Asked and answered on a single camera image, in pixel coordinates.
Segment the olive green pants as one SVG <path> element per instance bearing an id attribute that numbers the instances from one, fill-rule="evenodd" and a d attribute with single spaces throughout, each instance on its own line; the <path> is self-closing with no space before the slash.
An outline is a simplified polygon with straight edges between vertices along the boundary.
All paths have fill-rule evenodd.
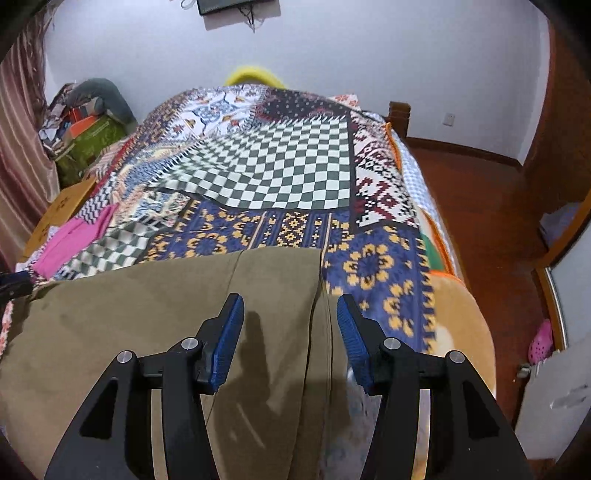
<path id="1" fill-rule="evenodd" d="M 1 361 L 1 424 L 42 476 L 111 360 L 167 350 L 197 333 L 226 297 L 245 300 L 228 380 L 204 398 L 224 479 L 315 479 L 332 389 L 344 385 L 335 299 L 317 249 L 267 247 L 147 262 L 41 288 L 16 305 Z"/>

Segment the folded pink pants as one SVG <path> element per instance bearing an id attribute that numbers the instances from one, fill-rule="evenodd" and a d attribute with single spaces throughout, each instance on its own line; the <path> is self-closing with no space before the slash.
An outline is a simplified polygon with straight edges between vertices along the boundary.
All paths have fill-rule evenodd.
<path id="1" fill-rule="evenodd" d="M 70 219 L 47 242 L 32 270 L 46 279 L 51 278 L 64 263 L 104 235 L 117 208 L 118 204 L 105 206 L 94 223 L 78 217 Z"/>

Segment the white cabinet with stickers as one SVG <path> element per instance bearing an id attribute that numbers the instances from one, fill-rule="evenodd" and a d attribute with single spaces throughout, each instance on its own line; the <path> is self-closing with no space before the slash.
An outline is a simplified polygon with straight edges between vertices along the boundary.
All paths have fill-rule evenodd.
<path id="1" fill-rule="evenodd" d="M 554 352 L 530 368 L 516 435 L 530 460 L 566 455 L 590 414 L 590 199 L 536 266 Z"/>

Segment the wooden bed headboard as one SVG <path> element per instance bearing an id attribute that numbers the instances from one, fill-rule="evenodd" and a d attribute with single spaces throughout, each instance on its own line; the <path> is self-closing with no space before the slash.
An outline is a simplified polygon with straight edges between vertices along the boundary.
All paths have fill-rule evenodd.
<path id="1" fill-rule="evenodd" d="M 95 184 L 96 179 L 90 177 L 59 193 L 26 242 L 19 262 L 28 259 L 45 242 L 51 226 L 62 226 L 79 211 L 94 190 Z"/>

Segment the striped pink curtain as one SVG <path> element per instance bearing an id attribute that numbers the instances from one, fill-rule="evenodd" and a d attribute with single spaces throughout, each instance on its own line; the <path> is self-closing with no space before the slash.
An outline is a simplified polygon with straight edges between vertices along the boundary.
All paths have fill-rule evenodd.
<path id="1" fill-rule="evenodd" d="M 38 131 L 47 112 L 44 38 L 53 8 L 35 13 L 1 61 L 1 269 L 10 271 L 59 193 Z"/>

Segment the orange fleece blanket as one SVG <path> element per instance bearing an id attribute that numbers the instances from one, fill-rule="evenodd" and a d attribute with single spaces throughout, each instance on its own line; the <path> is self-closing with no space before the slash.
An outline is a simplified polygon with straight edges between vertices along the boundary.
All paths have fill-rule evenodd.
<path id="1" fill-rule="evenodd" d="M 465 282 L 452 237 L 410 148 L 390 124 L 385 126 L 385 131 L 405 187 L 417 210 L 426 246 L 432 252 L 428 278 L 434 290 L 436 309 L 437 341 L 434 352 L 440 356 L 452 349 L 464 352 L 490 391 L 496 393 L 492 334 Z"/>

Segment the pink croc shoe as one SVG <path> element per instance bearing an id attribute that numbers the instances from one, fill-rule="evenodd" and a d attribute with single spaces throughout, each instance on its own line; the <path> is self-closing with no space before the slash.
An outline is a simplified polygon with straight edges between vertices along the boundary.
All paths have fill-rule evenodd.
<path id="1" fill-rule="evenodd" d="M 545 319 L 537 330 L 528 348 L 528 361 L 536 365 L 550 356 L 554 346 L 552 324 Z"/>

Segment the green bag with clutter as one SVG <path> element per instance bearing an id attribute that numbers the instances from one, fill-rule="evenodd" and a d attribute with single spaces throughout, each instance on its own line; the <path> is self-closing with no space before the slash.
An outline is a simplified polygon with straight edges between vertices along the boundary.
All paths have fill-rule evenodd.
<path id="1" fill-rule="evenodd" d="M 127 135 L 117 121 L 94 113 L 92 104 L 68 106 L 67 97 L 77 84 L 67 83 L 58 91 L 39 130 L 43 149 L 56 167 L 61 188 L 78 183 L 105 148 Z"/>

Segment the grey plush item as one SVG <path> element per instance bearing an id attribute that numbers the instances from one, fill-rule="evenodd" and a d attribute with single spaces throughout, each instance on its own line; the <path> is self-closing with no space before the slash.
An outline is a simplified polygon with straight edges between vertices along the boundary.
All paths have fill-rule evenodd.
<path id="1" fill-rule="evenodd" d="M 137 127 L 137 120 L 117 86 L 108 79 L 91 78 L 77 84 L 67 97 L 69 107 L 92 104 L 91 110 L 105 114 L 120 123 L 128 134 Z"/>

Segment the patchwork patterned bedsheet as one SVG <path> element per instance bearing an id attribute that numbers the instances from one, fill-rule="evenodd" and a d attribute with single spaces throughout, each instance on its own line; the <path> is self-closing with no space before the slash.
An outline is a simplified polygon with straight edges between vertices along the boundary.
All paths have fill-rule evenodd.
<path id="1" fill-rule="evenodd" d="M 430 269 L 432 252 L 387 124 L 353 95 L 184 92 L 92 168 L 99 189 L 70 219 L 94 223 L 118 204 L 104 235 L 46 279 L 32 265 L 65 223 L 51 226 L 24 269 L 38 282 L 74 280 L 147 261 L 318 249 L 329 293 L 352 294 L 412 345 L 432 346 L 434 310 L 396 293 Z"/>

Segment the brown wooden door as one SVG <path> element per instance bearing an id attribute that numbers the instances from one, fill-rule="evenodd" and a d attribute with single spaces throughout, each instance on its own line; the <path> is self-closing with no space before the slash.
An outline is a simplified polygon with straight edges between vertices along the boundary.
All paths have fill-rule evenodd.
<path id="1" fill-rule="evenodd" d="M 524 176 L 527 202 L 538 215 L 581 202 L 590 190 L 590 81 L 555 27 L 547 93 Z"/>

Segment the yellow pillow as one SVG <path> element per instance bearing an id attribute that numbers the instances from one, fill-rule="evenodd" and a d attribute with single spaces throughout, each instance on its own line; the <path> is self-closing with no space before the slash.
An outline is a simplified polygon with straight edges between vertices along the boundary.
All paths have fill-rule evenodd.
<path id="1" fill-rule="evenodd" d="M 235 86 L 240 84 L 259 84 L 277 89 L 287 88 L 286 84 L 284 84 L 276 75 L 271 73 L 270 70 L 252 65 L 237 67 L 224 81 L 225 86 Z"/>

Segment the wooden bed post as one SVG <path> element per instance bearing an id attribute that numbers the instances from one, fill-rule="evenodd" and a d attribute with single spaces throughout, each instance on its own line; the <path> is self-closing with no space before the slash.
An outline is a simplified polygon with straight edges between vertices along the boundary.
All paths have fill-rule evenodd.
<path id="1" fill-rule="evenodd" d="M 406 139 L 408 136 L 411 112 L 412 107 L 406 102 L 391 101 L 389 103 L 387 122 L 402 139 Z"/>

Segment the wall mounted black screen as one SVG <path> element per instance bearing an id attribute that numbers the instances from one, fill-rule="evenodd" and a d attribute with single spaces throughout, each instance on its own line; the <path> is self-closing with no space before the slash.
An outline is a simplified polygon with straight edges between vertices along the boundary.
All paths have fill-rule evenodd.
<path id="1" fill-rule="evenodd" d="M 200 16 L 212 15 L 228 10 L 238 10 L 241 13 L 250 13 L 254 6 L 269 3 L 270 0 L 197 0 L 197 10 Z"/>

